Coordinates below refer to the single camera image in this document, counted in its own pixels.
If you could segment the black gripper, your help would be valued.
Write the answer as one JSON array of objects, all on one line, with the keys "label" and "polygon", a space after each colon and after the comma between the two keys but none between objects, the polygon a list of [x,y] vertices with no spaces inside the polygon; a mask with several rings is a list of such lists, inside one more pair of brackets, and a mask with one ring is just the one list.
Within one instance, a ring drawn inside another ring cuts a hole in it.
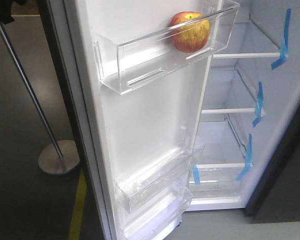
[{"label": "black gripper", "polygon": [[0,0],[0,21],[5,25],[15,21],[11,12],[13,3],[23,6],[27,0]]}]

